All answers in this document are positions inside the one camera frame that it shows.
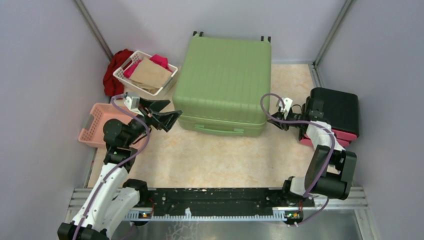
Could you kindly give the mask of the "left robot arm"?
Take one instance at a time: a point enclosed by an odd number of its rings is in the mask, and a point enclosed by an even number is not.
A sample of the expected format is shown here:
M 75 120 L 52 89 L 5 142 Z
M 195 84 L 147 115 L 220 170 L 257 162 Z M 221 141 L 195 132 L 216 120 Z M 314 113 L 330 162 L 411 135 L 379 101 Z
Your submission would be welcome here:
M 100 175 L 84 204 L 57 230 L 60 240 L 110 240 L 129 211 L 147 201 L 147 183 L 128 179 L 137 155 L 147 147 L 151 128 L 168 132 L 181 110 L 163 112 L 170 100 L 119 94 L 111 105 L 131 120 L 112 118 L 103 126 L 106 154 Z

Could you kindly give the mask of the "right aluminium corner post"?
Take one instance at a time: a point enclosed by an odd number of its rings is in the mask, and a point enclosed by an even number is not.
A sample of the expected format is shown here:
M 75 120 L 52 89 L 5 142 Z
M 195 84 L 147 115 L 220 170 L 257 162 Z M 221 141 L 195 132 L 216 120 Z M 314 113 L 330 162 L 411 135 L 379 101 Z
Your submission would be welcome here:
M 338 15 L 336 16 L 336 19 L 334 20 L 334 23 L 331 26 L 330 31 L 327 34 L 327 37 L 324 40 L 323 45 L 321 46 L 315 61 L 313 62 L 313 66 L 317 69 L 319 65 L 321 64 L 322 60 L 324 59 L 325 55 L 327 54 L 334 38 L 336 37 L 337 32 L 339 31 L 343 21 L 345 20 L 348 12 L 350 11 L 350 8 L 355 3 L 355 0 L 345 0 Z

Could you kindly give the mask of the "pink plastic basket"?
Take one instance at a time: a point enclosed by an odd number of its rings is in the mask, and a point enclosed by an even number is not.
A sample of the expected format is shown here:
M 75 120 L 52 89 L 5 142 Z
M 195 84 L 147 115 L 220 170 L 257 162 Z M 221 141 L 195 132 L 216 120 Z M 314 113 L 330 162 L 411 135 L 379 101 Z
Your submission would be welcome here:
M 132 137 L 128 126 L 135 120 L 110 103 L 93 105 L 89 121 L 80 131 L 78 140 L 93 148 L 117 147 L 139 150 L 146 140 L 146 133 Z

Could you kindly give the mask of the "green hard-shell suitcase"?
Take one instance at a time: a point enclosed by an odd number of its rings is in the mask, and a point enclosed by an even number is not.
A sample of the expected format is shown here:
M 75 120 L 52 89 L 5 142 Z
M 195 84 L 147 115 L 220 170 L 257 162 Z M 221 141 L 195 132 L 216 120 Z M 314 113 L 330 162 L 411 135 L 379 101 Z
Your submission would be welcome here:
M 172 102 L 182 129 L 223 136 L 260 136 L 271 91 L 271 38 L 235 39 L 194 32 Z

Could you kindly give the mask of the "left aluminium corner post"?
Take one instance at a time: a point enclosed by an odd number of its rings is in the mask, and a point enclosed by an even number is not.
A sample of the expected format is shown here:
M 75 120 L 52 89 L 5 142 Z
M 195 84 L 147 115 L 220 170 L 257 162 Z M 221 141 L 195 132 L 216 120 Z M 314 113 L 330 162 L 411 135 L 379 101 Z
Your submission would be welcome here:
M 89 10 L 87 9 L 85 3 L 82 0 L 73 0 L 73 3 L 75 4 L 76 8 L 80 12 L 82 18 L 86 22 L 89 30 L 93 34 L 94 38 L 96 39 L 102 51 L 104 52 L 105 56 L 110 61 L 113 58 L 113 53 L 110 47 L 108 46 L 105 38 L 103 37 L 100 29 L 98 28 L 95 20 L 93 19 Z

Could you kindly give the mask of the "black and pink storage stack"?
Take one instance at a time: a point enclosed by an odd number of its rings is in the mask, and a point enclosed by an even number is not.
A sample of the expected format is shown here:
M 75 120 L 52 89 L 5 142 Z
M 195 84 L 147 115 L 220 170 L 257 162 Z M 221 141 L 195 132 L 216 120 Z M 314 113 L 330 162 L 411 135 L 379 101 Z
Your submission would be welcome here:
M 341 146 L 349 146 L 360 136 L 357 95 L 323 87 L 313 88 L 302 105 L 303 119 L 311 121 L 311 114 L 316 112 L 320 121 L 331 125 Z

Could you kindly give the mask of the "magenta cloth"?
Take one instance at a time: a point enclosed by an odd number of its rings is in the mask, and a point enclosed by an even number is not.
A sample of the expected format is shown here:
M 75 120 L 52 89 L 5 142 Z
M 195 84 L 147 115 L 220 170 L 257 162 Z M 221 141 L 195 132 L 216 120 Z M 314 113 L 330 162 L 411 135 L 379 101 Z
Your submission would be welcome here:
M 166 57 L 160 56 L 158 54 L 155 54 L 153 56 L 151 56 L 149 58 L 150 61 L 152 61 L 153 63 L 161 66 L 162 68 L 165 68 L 166 70 L 168 70 L 169 72 L 173 73 L 173 71 L 169 68 L 168 66 L 168 59 Z M 133 74 L 133 72 L 136 70 L 136 68 L 138 67 L 138 65 L 140 64 L 140 62 L 142 61 L 142 59 L 138 60 L 135 64 L 133 64 L 132 66 L 128 67 L 124 72 L 123 75 L 126 78 L 130 78 L 131 75 Z

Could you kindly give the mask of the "white plastic basket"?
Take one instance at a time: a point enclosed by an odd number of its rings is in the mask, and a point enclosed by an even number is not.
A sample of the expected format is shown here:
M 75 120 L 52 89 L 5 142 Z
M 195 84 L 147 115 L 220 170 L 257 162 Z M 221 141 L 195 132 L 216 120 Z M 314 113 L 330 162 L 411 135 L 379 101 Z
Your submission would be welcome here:
M 168 99 L 168 92 L 177 80 L 179 68 L 160 55 L 134 51 L 113 76 L 128 92 L 135 92 L 145 99 Z

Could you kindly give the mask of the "tan folded cloth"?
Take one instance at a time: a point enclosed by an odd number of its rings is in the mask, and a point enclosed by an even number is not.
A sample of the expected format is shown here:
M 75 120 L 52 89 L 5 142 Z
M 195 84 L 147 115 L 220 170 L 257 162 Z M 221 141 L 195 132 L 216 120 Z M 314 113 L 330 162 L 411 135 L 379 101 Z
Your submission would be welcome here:
M 129 79 L 135 86 L 155 94 L 171 75 L 170 71 L 143 58 Z

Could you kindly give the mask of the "aluminium corner post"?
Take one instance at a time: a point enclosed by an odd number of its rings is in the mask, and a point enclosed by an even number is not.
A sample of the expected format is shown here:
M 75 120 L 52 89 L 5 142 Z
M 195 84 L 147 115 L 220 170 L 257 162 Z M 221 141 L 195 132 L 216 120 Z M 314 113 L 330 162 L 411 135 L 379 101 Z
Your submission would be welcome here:
M 86 22 L 89 30 L 93 34 L 94 38 L 96 39 L 102 51 L 104 52 L 105 56 L 110 61 L 113 58 L 113 53 L 110 47 L 108 46 L 105 38 L 103 37 L 100 29 L 98 28 L 95 20 L 93 19 L 89 10 L 87 9 L 85 3 L 82 0 L 73 0 L 73 3 L 75 4 L 76 8 L 80 12 L 82 18 Z
M 334 20 L 334 23 L 331 26 L 330 31 L 327 34 L 327 37 L 324 40 L 323 45 L 321 46 L 315 61 L 313 62 L 313 66 L 317 69 L 319 65 L 321 64 L 322 60 L 324 59 L 325 55 L 327 54 L 334 38 L 336 37 L 337 32 L 339 31 L 343 21 L 345 20 L 348 12 L 350 11 L 350 8 L 355 3 L 355 0 L 345 0 L 338 15 L 336 16 L 336 19 Z

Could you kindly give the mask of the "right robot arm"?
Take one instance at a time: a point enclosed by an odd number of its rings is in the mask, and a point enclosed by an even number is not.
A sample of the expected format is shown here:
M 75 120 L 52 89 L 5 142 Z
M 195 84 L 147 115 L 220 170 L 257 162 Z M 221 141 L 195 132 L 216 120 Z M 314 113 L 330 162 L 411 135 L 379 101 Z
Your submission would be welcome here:
M 285 188 L 297 198 L 326 196 L 345 200 L 350 193 L 357 156 L 337 140 L 332 126 L 324 121 L 295 118 L 290 110 L 293 100 L 278 100 L 278 112 L 268 120 L 283 130 L 289 126 L 306 129 L 314 154 L 304 177 L 290 177 Z

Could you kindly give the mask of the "red cloth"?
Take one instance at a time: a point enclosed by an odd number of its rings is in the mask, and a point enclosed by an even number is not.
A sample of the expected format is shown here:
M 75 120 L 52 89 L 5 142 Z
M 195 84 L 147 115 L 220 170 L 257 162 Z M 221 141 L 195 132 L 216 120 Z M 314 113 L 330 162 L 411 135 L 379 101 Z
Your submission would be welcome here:
M 121 67 L 133 53 L 134 52 L 131 50 L 123 49 L 113 55 L 102 81 L 106 96 L 113 97 L 124 93 L 124 85 L 113 75 L 113 73 Z

